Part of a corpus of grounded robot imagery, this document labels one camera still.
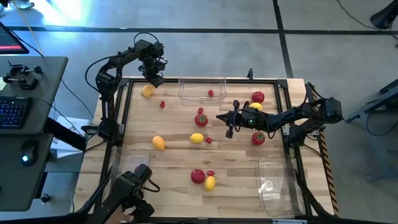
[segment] red fruit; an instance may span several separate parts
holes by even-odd
[[[195,123],[197,124],[197,126],[199,127],[204,127],[206,126],[208,122],[207,116],[204,114],[198,114],[195,116]]]
[[[264,101],[264,94],[260,91],[254,92],[253,95],[251,95],[251,101],[253,101],[253,103],[262,103]]]
[[[201,169],[194,169],[191,172],[191,180],[192,182],[194,182],[195,184],[201,184],[205,181],[205,173],[203,170]]]
[[[266,136],[262,132],[258,131],[251,136],[251,141],[255,145],[261,145],[266,141]]]
[[[208,144],[211,144],[212,138],[207,137],[207,138],[205,139],[205,141],[206,141]]]
[[[208,176],[214,176],[214,171],[213,171],[213,170],[207,171],[207,175],[208,175]]]

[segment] keyboard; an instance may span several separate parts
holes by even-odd
[[[32,98],[24,96],[0,96],[0,129],[21,129]]]

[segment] computer mouse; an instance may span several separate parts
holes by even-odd
[[[21,163],[24,166],[32,166],[37,160],[37,146],[39,142],[36,139],[28,139],[21,146]]]

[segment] yellow lemon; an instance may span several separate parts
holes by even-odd
[[[216,187],[216,179],[213,176],[209,176],[205,180],[205,189],[207,191],[214,190],[214,187]]]
[[[146,85],[141,90],[141,95],[145,98],[150,97],[155,91],[155,87],[153,85]]]
[[[259,103],[252,103],[249,107],[257,108],[258,110],[262,110],[262,106]]]
[[[155,136],[152,139],[152,144],[155,146],[155,149],[157,149],[157,150],[164,150],[166,147],[166,143],[164,142],[164,139],[160,136]]]
[[[195,134],[192,134],[192,135],[189,137],[189,139],[190,139],[191,142],[193,142],[193,143],[201,143],[201,142],[203,141],[204,137],[203,137],[202,134],[195,133]]]

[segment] black desk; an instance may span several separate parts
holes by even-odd
[[[16,96],[24,94],[33,98],[53,103],[68,59],[66,57],[0,57],[0,77],[9,72],[12,64],[23,64],[29,68],[40,66],[43,74],[31,72],[28,76],[17,74],[16,78],[26,78],[28,82],[34,78],[39,84],[32,91],[21,90],[16,83],[9,83],[0,91],[0,96]],[[64,141],[78,142],[84,146],[85,139],[48,118],[51,106],[43,101],[33,99],[28,117],[22,129],[0,129],[0,211],[26,211],[30,208],[33,198],[37,196],[41,184],[44,183],[44,170],[49,156],[53,137]],[[39,140],[38,159],[31,167],[20,162],[20,148],[29,138]]]

